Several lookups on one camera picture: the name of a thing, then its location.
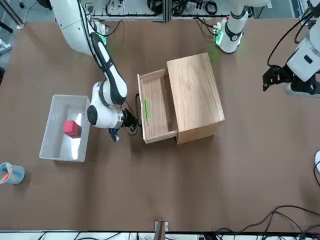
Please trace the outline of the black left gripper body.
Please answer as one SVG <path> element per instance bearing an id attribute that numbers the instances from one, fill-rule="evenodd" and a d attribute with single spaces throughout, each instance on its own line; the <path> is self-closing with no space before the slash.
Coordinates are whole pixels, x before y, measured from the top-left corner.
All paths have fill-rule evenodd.
<path id="1" fill-rule="evenodd" d="M 316 74 L 312 75 L 307 81 L 302 81 L 298 76 L 293 77 L 291 90 L 298 93 L 318 94 L 318 81 Z"/>

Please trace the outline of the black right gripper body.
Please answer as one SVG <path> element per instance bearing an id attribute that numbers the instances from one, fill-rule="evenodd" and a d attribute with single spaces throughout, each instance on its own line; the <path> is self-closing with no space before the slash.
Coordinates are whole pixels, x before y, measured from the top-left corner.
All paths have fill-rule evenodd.
<path id="1" fill-rule="evenodd" d="M 123 109 L 123 121 L 122 126 L 126 128 L 130 128 L 132 126 L 132 114 L 128 109 Z"/>

